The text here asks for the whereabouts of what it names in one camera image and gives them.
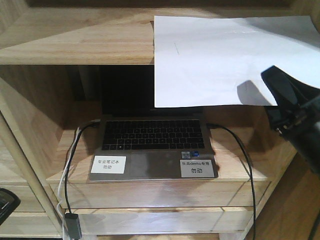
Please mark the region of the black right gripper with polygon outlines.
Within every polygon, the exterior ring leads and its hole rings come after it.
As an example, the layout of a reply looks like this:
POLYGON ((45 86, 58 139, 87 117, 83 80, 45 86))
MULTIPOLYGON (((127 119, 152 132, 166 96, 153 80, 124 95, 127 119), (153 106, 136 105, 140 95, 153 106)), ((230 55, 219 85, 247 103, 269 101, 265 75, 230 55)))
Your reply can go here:
POLYGON ((320 89, 271 66, 261 78, 277 106, 266 108, 271 129, 277 130, 320 173, 320 89))

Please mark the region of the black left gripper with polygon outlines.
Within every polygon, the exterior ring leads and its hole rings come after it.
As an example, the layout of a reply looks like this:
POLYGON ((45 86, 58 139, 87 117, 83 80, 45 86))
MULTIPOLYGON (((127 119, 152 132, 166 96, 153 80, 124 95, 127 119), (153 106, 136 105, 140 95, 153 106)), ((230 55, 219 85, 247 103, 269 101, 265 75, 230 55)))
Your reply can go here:
POLYGON ((12 191, 0 189, 0 224, 2 224, 20 205, 20 198, 12 191))

